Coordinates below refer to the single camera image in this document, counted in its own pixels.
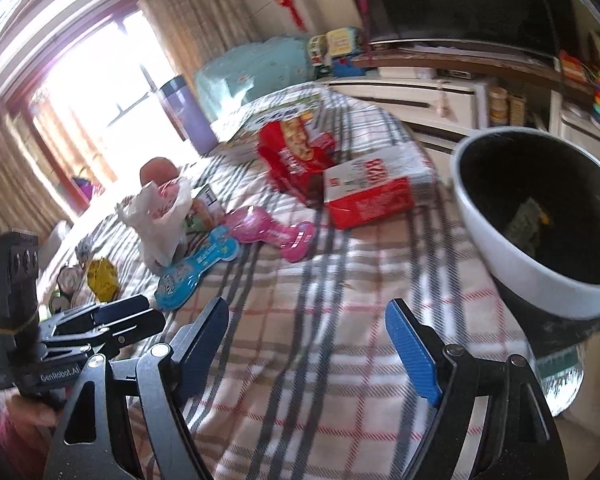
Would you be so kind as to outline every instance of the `metal screw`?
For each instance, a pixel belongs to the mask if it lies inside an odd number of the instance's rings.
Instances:
[[[89,368],[97,368],[99,366],[102,366],[104,364],[104,355],[102,354],[96,354],[94,356],[91,356],[89,358],[89,360],[87,361],[87,365],[89,365]]]
[[[519,366],[520,368],[525,367],[526,366],[526,359],[522,357],[522,355],[518,355],[518,354],[513,354],[511,356],[511,362],[515,365],[515,366]]]
[[[453,357],[460,357],[462,354],[464,354],[464,348],[462,348],[460,345],[447,345],[446,353],[452,355]]]
[[[151,355],[155,357],[164,357],[169,353],[169,350],[169,345],[165,345],[164,343],[158,343],[157,345],[154,345],[153,348],[151,348]]]

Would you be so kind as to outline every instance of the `black television screen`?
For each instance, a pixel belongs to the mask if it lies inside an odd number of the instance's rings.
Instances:
[[[571,0],[368,0],[373,43],[453,40],[578,56]],[[554,41],[549,12],[555,23]]]

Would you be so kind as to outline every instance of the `purple thermos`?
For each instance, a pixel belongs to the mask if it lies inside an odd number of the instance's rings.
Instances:
[[[205,155],[214,149],[218,145],[218,138],[183,76],[174,77],[162,85],[160,91],[171,105],[180,126],[196,151]]]

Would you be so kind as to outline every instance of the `yellow wrapper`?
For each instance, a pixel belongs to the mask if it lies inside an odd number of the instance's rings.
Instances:
[[[116,267],[106,258],[92,260],[87,270],[87,285],[98,301],[112,301],[120,288]]]

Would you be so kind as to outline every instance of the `beige curtain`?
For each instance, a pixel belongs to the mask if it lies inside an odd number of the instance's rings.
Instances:
[[[242,0],[138,0],[173,69],[194,88],[205,63],[259,40]]]
[[[0,103],[0,233],[23,229],[44,241],[60,220],[73,223],[75,218],[27,152]]]
[[[51,95],[42,86],[29,108],[40,136],[69,177],[88,178],[103,187],[118,179],[104,157],[100,136],[85,129],[61,96]]]

